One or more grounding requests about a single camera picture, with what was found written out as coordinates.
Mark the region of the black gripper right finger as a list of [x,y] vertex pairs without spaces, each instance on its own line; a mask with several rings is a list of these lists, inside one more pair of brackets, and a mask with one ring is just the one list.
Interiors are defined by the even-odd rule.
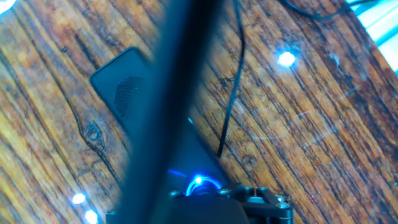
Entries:
[[233,184],[219,189],[217,196],[237,205],[239,215],[248,223],[294,224],[294,209],[289,200],[266,187]]

